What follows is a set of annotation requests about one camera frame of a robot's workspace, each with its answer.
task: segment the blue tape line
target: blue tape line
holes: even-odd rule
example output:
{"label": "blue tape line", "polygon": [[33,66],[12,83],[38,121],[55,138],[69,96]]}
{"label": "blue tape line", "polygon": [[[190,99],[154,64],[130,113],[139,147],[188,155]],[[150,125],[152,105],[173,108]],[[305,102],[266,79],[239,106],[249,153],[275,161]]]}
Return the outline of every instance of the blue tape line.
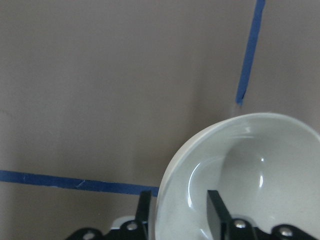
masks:
{"label": "blue tape line", "polygon": [[159,192],[159,188],[156,186],[143,186],[126,183],[83,180],[76,178],[40,175],[6,170],[0,170],[0,181],[17,184],[47,186],[62,189],[75,189],[131,195],[139,195],[142,191],[152,191],[152,195],[154,197],[157,197]]}
{"label": "blue tape line", "polygon": [[242,72],[240,76],[240,81],[238,85],[238,90],[235,97],[235,102],[242,105],[244,102],[244,97],[248,88],[250,73],[252,64],[254,62],[254,56],[256,51],[256,46],[258,42],[262,13],[265,7],[265,0],[256,0],[253,20],[251,24],[251,30],[249,34],[248,43],[246,45],[245,56],[242,65]]}

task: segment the ceramic bowl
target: ceramic bowl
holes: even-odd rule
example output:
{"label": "ceramic bowl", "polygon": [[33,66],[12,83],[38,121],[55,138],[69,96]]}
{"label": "ceramic bowl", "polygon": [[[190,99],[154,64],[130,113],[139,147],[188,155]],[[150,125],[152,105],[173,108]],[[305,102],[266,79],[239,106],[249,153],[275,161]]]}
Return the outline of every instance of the ceramic bowl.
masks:
{"label": "ceramic bowl", "polygon": [[175,154],[156,205],[156,240],[211,240],[207,190],[269,233],[291,224],[320,238],[320,137],[285,115],[254,113],[202,130]]}

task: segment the metal screw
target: metal screw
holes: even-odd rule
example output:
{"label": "metal screw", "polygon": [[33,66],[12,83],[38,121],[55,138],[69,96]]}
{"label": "metal screw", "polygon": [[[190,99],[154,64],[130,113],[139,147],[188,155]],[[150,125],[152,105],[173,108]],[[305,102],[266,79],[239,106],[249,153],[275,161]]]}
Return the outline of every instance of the metal screw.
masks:
{"label": "metal screw", "polygon": [[292,237],[293,235],[292,231],[289,228],[284,226],[280,227],[279,232],[281,233],[282,236],[285,236],[285,237]]}
{"label": "metal screw", "polygon": [[95,237],[95,234],[91,231],[87,232],[85,235],[83,235],[82,239],[83,240],[90,240]]}
{"label": "metal screw", "polygon": [[137,228],[138,228],[138,225],[134,221],[129,223],[126,226],[126,229],[128,229],[129,231],[136,230]]}
{"label": "metal screw", "polygon": [[235,225],[236,228],[239,228],[239,229],[243,229],[243,228],[246,227],[245,221],[243,221],[241,219],[235,220],[234,221],[234,225]]}

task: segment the white bowl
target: white bowl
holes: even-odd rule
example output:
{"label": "white bowl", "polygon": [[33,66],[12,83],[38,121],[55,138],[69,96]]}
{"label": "white bowl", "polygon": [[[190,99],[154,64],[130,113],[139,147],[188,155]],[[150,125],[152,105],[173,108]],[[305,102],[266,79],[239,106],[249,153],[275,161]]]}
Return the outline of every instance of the white bowl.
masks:
{"label": "white bowl", "polygon": [[213,239],[207,190],[231,215],[269,233],[279,224],[320,237],[320,137],[280,114],[255,113],[207,127],[174,155],[156,205],[156,240]]}

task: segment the screw head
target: screw head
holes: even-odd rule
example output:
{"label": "screw head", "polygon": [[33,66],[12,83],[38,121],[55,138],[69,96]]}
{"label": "screw head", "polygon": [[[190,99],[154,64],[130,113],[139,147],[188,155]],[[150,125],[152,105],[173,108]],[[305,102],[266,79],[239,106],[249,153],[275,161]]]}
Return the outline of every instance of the screw head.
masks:
{"label": "screw head", "polygon": [[235,227],[238,228],[238,229],[243,229],[243,228],[246,227],[245,221],[243,221],[243,220],[241,220],[241,219],[235,220],[235,221],[234,221],[234,225],[235,225]]}
{"label": "screw head", "polygon": [[127,226],[126,226],[126,229],[128,229],[129,231],[133,231],[133,230],[136,230],[138,228],[138,225],[133,221],[131,223],[129,223]]}
{"label": "screw head", "polygon": [[287,227],[280,227],[279,232],[281,233],[282,236],[285,237],[292,237],[293,232],[290,230],[290,228]]}
{"label": "screw head", "polygon": [[91,240],[95,237],[95,234],[91,231],[88,231],[85,235],[83,235],[83,240]]}

